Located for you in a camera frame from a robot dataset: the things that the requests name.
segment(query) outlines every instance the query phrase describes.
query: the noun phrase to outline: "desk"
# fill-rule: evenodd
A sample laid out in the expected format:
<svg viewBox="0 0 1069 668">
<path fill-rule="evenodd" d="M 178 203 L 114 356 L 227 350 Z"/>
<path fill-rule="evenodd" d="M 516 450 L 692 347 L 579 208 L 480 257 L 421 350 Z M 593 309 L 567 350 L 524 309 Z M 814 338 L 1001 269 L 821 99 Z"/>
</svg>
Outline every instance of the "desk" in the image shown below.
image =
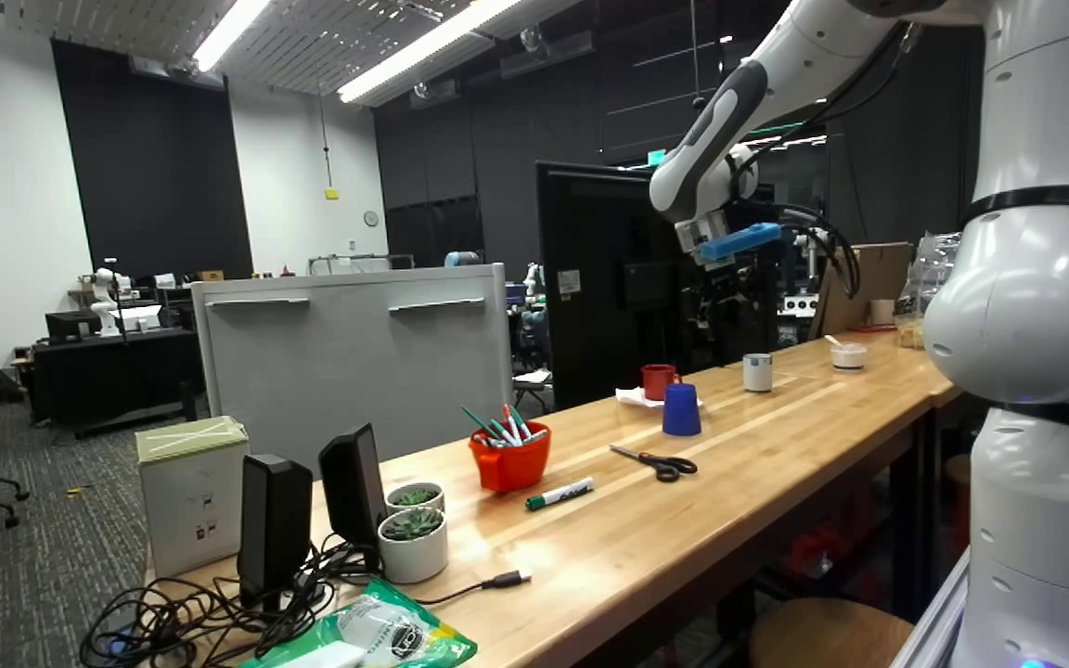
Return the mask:
<svg viewBox="0 0 1069 668">
<path fill-rule="evenodd" d="M 791 540 L 803 506 L 918 453 L 920 421 L 953 401 L 932 359 L 890 338 L 873 338 L 866 371 L 830 371 L 827 347 L 808 340 L 775 351 L 771 395 L 744 395 L 740 380 L 740 363 L 686 376 L 707 401 L 698 437 L 663 437 L 657 413 L 618 401 L 546 417 L 555 458 L 540 491 L 583 475 L 599 481 L 546 514 L 529 514 L 529 495 L 482 495 L 465 441 L 385 460 L 385 485 L 436 478 L 449 499 L 449 572 L 414 593 L 530 568 L 530 587 L 437 609 L 480 641 L 475 663 L 614 663 L 641 630 L 753 574 Z M 614 441 L 681 453 L 702 473 L 660 485 L 650 469 L 614 458 Z M 323 516 L 317 499 L 317 535 L 327 535 Z"/>
<path fill-rule="evenodd" d="M 30 401 L 35 421 L 92 427 L 139 410 L 178 403 L 195 417 L 202 395 L 202 351 L 195 332 L 144 332 L 39 347 Z"/>
</svg>

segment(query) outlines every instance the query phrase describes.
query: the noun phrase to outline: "ceiling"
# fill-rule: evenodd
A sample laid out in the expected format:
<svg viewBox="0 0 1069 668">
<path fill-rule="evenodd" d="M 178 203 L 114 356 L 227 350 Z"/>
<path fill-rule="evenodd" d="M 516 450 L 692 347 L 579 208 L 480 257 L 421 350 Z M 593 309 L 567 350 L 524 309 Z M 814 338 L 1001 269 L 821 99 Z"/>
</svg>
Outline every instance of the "ceiling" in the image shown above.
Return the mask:
<svg viewBox="0 0 1069 668">
<path fill-rule="evenodd" d="M 190 69 L 196 43 L 235 0 L 0 0 L 0 22 L 72 43 Z M 576 0 L 521 0 L 480 35 L 449 43 L 395 86 L 364 95 L 378 109 L 437 78 Z M 349 78 L 467 9 L 467 0 L 271 0 L 216 67 L 239 82 L 333 95 Z"/>
</svg>

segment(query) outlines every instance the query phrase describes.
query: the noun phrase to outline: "blue cup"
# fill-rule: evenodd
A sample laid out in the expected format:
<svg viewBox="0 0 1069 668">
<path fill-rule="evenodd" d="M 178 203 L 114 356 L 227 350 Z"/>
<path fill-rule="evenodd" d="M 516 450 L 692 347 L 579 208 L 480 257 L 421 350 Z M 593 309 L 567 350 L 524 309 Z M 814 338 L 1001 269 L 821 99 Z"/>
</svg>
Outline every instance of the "blue cup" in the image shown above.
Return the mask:
<svg viewBox="0 0 1069 668">
<path fill-rule="evenodd" d="M 663 433 L 681 433 L 681 437 L 702 429 L 698 427 L 698 395 L 693 395 L 693 385 L 686 385 L 686 384 L 672 384 L 667 385 L 667 397 L 660 403 L 660 429 Z"/>
</svg>

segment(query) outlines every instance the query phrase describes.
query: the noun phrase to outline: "red pen holder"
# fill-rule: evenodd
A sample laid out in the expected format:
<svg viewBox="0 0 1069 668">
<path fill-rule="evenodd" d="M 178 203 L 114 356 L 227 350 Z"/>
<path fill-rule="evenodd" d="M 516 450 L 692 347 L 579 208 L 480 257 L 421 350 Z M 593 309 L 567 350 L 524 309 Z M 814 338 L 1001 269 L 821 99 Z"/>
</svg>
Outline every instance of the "red pen holder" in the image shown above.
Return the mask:
<svg viewBox="0 0 1069 668">
<path fill-rule="evenodd" d="M 550 458 L 550 427 L 546 424 L 529 424 L 529 427 L 530 427 L 530 437 L 521 444 L 490 444 L 485 429 L 467 433 L 467 450 L 482 478 L 482 491 L 508 495 L 508 491 L 540 485 L 546 458 Z"/>
</svg>

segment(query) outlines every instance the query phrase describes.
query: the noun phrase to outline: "wooden table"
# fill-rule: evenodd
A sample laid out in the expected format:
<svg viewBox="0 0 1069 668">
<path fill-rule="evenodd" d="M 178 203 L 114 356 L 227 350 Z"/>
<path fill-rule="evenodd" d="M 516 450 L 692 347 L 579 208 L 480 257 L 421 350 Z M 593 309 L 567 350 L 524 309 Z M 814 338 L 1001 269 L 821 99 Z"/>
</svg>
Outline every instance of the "wooden table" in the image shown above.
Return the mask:
<svg viewBox="0 0 1069 668">
<path fill-rule="evenodd" d="M 923 351 L 890 338 L 866 340 L 866 371 L 830 371 L 823 340 L 775 351 L 771 395 L 744 395 L 740 363 L 686 376 L 707 403 L 698 437 L 667 437 L 660 413 L 620 401 L 546 417 L 555 453 L 540 491 L 583 475 L 599 481 L 546 514 L 529 514 L 529 495 L 480 491 L 465 441 L 385 460 L 385 485 L 430 478 L 449 499 L 449 568 L 407 593 L 437 599 L 530 568 L 529 587 L 437 609 L 480 641 L 475 663 L 614 662 L 645 626 L 732 589 L 791 540 L 775 528 L 806 500 L 821 506 L 850 475 L 896 465 L 918 441 L 918 424 L 949 403 L 953 385 Z M 657 481 L 610 444 L 692 458 L 698 475 Z M 319 499 L 312 528 L 327 535 Z"/>
</svg>

